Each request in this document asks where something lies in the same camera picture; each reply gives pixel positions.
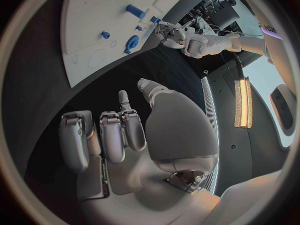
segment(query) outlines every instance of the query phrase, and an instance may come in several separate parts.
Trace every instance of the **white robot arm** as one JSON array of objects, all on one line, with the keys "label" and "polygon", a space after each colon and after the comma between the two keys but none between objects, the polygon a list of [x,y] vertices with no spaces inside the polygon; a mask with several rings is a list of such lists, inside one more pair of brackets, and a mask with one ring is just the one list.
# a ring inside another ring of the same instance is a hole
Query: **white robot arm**
[{"label": "white robot arm", "polygon": [[231,52],[248,52],[264,55],[272,63],[264,39],[252,36],[240,36],[229,33],[225,36],[201,35],[195,33],[195,28],[186,27],[184,30],[168,22],[160,21],[155,34],[161,43],[169,48],[182,49],[189,57],[200,59],[206,55],[219,54],[223,50]]}]

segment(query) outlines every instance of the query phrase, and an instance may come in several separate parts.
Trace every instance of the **robotic hand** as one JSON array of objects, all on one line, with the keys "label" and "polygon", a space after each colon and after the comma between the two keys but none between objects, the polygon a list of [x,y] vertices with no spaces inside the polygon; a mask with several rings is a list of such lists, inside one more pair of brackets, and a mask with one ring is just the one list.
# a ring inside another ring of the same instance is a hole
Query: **robotic hand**
[{"label": "robotic hand", "polygon": [[269,63],[273,63],[268,53],[264,39],[240,36],[236,33],[225,36],[201,35],[195,33],[195,28],[186,27],[184,30],[174,24],[160,21],[155,28],[155,35],[161,43],[172,49],[182,49],[182,52],[195,59],[206,55],[219,54],[223,50],[230,52],[248,52],[264,55]]}]

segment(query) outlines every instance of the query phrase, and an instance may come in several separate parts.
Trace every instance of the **led light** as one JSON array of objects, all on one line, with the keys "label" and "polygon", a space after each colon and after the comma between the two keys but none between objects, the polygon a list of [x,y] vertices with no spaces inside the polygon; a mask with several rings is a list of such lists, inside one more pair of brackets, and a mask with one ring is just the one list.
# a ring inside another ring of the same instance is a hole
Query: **led light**
[{"label": "led light", "polygon": [[252,94],[249,78],[235,83],[235,120],[236,128],[252,127]]}]

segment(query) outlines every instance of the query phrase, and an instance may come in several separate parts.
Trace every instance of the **white panel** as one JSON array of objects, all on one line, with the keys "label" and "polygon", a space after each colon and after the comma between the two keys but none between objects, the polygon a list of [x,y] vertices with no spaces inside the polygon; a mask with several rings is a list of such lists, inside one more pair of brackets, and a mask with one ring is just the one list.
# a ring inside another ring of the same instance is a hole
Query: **white panel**
[{"label": "white panel", "polygon": [[[141,49],[155,25],[153,16],[163,18],[179,0],[64,0],[61,15],[61,47],[65,70],[71,87],[104,66],[127,56],[126,43],[138,35]],[[139,19],[126,11],[131,4],[144,11]],[[104,39],[102,32],[110,33]]]}]

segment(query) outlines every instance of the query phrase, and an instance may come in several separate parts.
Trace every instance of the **blue object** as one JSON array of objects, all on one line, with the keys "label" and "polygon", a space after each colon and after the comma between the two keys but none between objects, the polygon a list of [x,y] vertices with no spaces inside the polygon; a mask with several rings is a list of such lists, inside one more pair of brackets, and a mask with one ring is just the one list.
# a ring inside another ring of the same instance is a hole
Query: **blue object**
[{"label": "blue object", "polygon": [[159,18],[157,18],[156,16],[153,16],[151,19],[150,19],[150,21],[152,22],[152,23],[159,23],[160,21],[161,21],[161,19],[159,19]]},{"label": "blue object", "polygon": [[126,49],[124,53],[130,54],[130,49],[134,49],[139,44],[139,36],[133,35],[126,43]]},{"label": "blue object", "polygon": [[143,31],[143,28],[141,26],[137,26],[135,29],[137,29],[139,31]]},{"label": "blue object", "polygon": [[139,19],[142,19],[143,17],[145,17],[145,12],[143,12],[142,10],[138,9],[137,7],[135,7],[131,4],[126,7],[126,11],[130,12],[131,14],[138,17]]},{"label": "blue object", "polygon": [[109,39],[109,38],[111,37],[110,33],[107,32],[107,31],[103,31],[103,32],[101,33],[101,35],[102,35],[105,39]]}]

